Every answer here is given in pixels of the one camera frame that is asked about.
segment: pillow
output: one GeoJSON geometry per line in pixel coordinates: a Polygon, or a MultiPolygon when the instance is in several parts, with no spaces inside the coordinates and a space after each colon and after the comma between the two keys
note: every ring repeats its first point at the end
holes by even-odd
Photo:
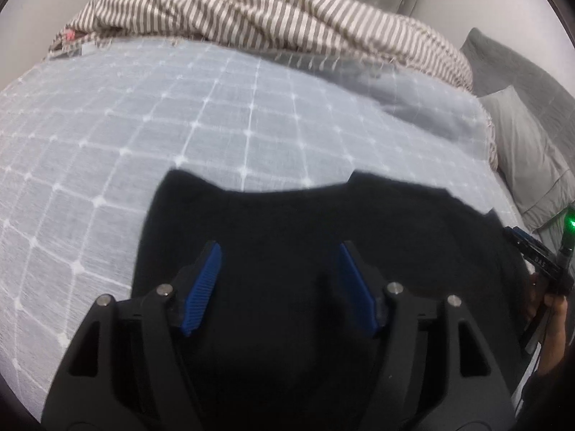
{"type": "Polygon", "coordinates": [[[547,71],[471,29],[461,47],[473,72],[473,93],[484,96],[513,85],[569,168],[575,170],[575,99],[547,71]]]}
{"type": "Polygon", "coordinates": [[[480,100],[495,125],[499,167],[533,231],[575,200],[575,177],[513,86],[480,100]]]}

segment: striped blanket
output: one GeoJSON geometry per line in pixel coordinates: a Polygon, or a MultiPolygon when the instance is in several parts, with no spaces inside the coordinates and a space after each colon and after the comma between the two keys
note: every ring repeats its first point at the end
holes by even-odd
{"type": "Polygon", "coordinates": [[[394,63],[472,89],[467,59],[441,34],[355,0],[91,0],[56,36],[50,53],[130,36],[394,63]]]}

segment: black cloth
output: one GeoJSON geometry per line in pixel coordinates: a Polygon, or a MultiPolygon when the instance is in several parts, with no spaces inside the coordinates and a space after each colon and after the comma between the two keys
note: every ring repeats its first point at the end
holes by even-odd
{"type": "Polygon", "coordinates": [[[208,429],[353,429],[379,367],[337,283],[337,247],[415,294],[464,299],[513,390],[527,270],[483,216],[445,190],[354,173],[284,193],[221,190],[182,171],[158,188],[132,296],[169,282],[207,240],[223,266],[202,326],[181,351],[208,429]]]}

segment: wall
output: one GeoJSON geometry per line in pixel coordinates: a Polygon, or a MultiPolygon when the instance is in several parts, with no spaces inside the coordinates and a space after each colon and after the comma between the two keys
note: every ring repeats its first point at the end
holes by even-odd
{"type": "Polygon", "coordinates": [[[0,12],[0,90],[44,58],[89,0],[8,0],[0,12]]]}
{"type": "Polygon", "coordinates": [[[547,70],[575,96],[575,47],[547,0],[418,0],[412,16],[458,47],[478,27],[547,70]]]}

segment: bed sheet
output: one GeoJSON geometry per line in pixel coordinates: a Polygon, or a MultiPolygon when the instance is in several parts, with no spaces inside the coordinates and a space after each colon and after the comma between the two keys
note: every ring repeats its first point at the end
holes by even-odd
{"type": "Polygon", "coordinates": [[[129,296],[170,168],[243,191],[358,169],[447,188],[520,224],[489,168],[479,102],[428,76],[390,67],[342,86],[335,71],[190,41],[86,50],[0,93],[0,373],[37,418],[94,299],[129,296]]]}

